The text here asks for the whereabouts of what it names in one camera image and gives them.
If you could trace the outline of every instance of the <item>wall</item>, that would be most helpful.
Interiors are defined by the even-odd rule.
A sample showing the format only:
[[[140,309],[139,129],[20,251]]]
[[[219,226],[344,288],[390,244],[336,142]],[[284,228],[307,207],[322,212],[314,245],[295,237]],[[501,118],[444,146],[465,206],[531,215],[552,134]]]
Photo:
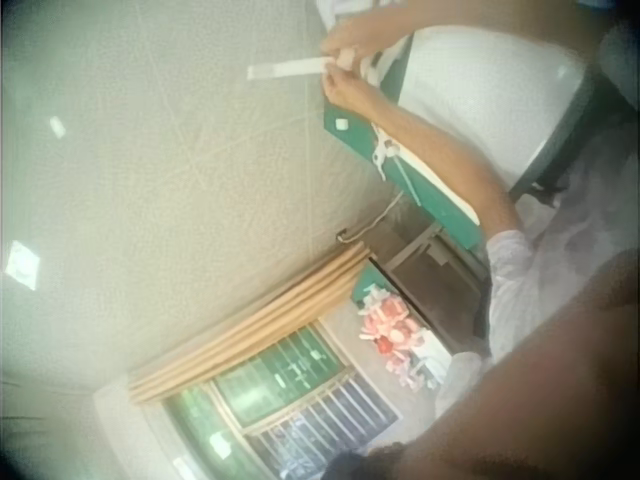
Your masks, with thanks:
[[[304,0],[21,0],[3,16],[3,368],[94,391],[313,262],[392,195],[323,128]],[[57,117],[61,138],[50,126]]]
[[[406,442],[424,432],[434,420],[435,397],[426,387],[418,392],[400,387],[397,377],[384,368],[385,360],[373,343],[358,338],[362,317],[356,306],[345,303],[324,317],[322,324],[349,360],[402,416],[372,446]]]
[[[2,444],[30,479],[127,478],[86,392],[3,378]]]

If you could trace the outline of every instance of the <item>beige curtain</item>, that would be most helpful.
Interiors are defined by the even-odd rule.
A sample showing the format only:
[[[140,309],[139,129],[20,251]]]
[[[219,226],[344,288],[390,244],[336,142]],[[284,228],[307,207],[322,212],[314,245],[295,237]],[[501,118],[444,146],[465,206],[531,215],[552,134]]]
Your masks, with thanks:
[[[318,317],[350,295],[370,251],[358,243],[305,275],[269,304],[203,346],[133,381],[134,403],[161,400],[245,361]]]

